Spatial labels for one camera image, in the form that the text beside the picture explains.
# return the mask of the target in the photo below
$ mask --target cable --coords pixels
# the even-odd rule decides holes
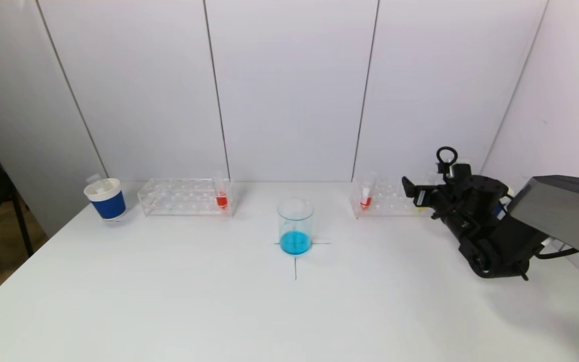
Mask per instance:
[[[535,255],[535,257],[538,259],[555,259],[556,257],[569,256],[579,252],[579,250],[571,248],[563,251],[550,252],[548,254],[540,254],[540,250],[542,250],[542,248],[538,248],[533,252],[533,255]]]

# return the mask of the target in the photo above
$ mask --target blue liquid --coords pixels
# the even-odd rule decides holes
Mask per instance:
[[[280,237],[280,248],[292,255],[303,254],[310,249],[312,241],[305,232],[290,231]]]

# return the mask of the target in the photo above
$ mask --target red liquid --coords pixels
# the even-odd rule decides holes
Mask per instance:
[[[216,203],[221,209],[227,208],[227,195],[225,195],[224,193],[219,193],[218,195],[216,195]]]
[[[361,200],[361,208],[363,210],[370,207],[370,203],[372,202],[372,197],[368,197],[365,200]]]

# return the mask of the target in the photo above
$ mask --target test tube rack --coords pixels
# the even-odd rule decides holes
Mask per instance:
[[[225,184],[224,208],[218,206],[211,178],[152,178],[138,192],[138,199],[146,216],[233,216],[234,183],[225,179]]]
[[[372,201],[367,208],[361,207],[361,182],[352,181],[350,203],[356,218],[378,216],[425,216],[432,215],[432,209],[417,208],[412,199],[406,197],[400,179],[377,177],[372,190]]]

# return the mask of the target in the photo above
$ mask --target test tube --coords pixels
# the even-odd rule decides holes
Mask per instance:
[[[361,180],[361,209],[366,210],[372,204],[372,194],[374,193],[374,183],[376,174],[371,172]]]
[[[216,204],[224,210],[227,208],[227,180],[222,175],[218,175],[212,178],[212,181],[216,192]]]

